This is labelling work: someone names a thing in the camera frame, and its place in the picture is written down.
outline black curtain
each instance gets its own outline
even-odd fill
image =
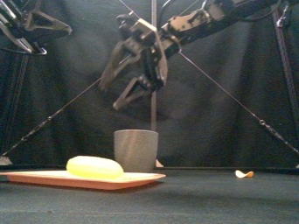
[[[125,3],[151,21],[151,1],[127,0]],[[179,15],[191,3],[176,1],[163,22]],[[26,64],[25,56],[1,52],[2,152],[100,77],[119,41],[116,17],[129,12],[119,1],[108,0],[42,1],[41,10],[65,22],[73,32],[48,44],[47,56],[30,57]],[[295,6],[291,24],[284,28],[295,86],[297,12]],[[9,46],[2,36],[1,46]],[[183,53],[297,146],[273,19],[236,23],[187,45]],[[14,86],[24,66],[20,99],[16,97],[14,105]],[[160,162],[165,166],[295,167],[297,154],[179,54],[169,58],[168,67],[167,85],[157,92],[156,102]],[[13,163],[64,165],[77,155],[113,158],[113,132],[151,128],[149,99],[132,103],[121,111],[112,109],[133,76],[139,74],[119,77],[105,93],[93,87],[9,153]]]

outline yellow object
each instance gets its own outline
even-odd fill
[[[92,179],[115,179],[124,174],[124,170],[116,161],[88,156],[71,158],[67,163],[67,171],[75,176]]]
[[[235,174],[237,178],[243,179],[243,178],[252,178],[255,173],[252,171],[249,171],[248,173],[244,173],[243,171],[236,170]]]

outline cable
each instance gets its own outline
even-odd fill
[[[275,4],[275,7],[272,8],[272,10],[263,16],[260,17],[253,17],[253,18],[248,18],[248,17],[236,17],[237,21],[239,22],[247,22],[247,23],[252,23],[252,22],[256,22],[264,18],[267,18],[268,16],[271,16],[273,14],[273,12],[277,10],[277,7],[280,6],[283,0],[277,0],[276,1],[276,4]]]

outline cup rim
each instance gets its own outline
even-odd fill
[[[156,131],[153,131],[153,130],[149,130],[149,129],[119,129],[119,130],[116,130],[115,131],[115,133],[117,133],[117,132],[129,132],[129,131],[133,131],[133,132],[151,132],[151,133],[156,133],[156,134],[159,134]]]

